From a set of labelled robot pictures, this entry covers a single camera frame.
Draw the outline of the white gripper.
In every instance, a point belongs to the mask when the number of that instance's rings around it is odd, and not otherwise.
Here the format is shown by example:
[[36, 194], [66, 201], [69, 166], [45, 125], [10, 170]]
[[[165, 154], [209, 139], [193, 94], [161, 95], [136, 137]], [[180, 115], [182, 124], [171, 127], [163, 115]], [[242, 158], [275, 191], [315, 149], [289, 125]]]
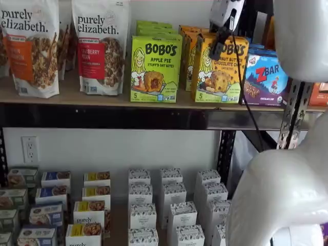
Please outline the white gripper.
[[211, 45], [209, 57], [219, 59], [224, 44], [233, 32], [224, 27], [227, 22], [228, 27], [236, 27], [244, 6], [244, 0], [219, 0], [213, 1], [210, 12], [210, 33], [215, 34], [215, 40]]

